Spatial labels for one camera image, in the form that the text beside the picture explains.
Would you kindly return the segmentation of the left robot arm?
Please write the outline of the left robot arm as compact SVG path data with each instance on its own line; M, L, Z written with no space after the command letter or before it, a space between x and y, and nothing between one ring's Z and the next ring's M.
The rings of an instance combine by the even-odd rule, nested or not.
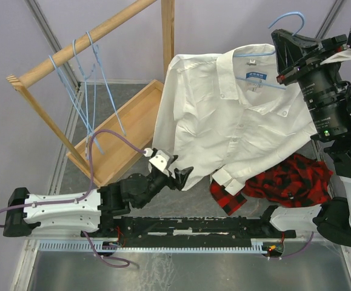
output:
M110 236L115 231L114 217L143 208L165 187L181 190L185 186L193 167L180 170L172 165L176 159L158 152L149 159L146 176L134 173L89 192L58 198L17 188L8 201L3 235L14 238L59 230Z

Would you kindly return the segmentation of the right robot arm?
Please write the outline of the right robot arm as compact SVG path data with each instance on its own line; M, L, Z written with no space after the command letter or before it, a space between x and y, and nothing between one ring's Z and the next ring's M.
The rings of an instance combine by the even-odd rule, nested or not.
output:
M328 143L324 151L346 194L312 207L271 207L270 216L259 222L260 232L267 237L281 230L318 232L333 243L351 247L351 83L339 74L341 63L351 59L351 37L316 39L284 29L273 31L271 37L277 81L300 86L316 128L312 139Z

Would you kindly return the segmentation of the white shirt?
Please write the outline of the white shirt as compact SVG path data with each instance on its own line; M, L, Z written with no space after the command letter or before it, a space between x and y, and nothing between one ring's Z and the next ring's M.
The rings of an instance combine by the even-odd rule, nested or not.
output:
M230 194L306 145L316 129L298 84L280 85L275 48L176 55L165 77L153 146Z

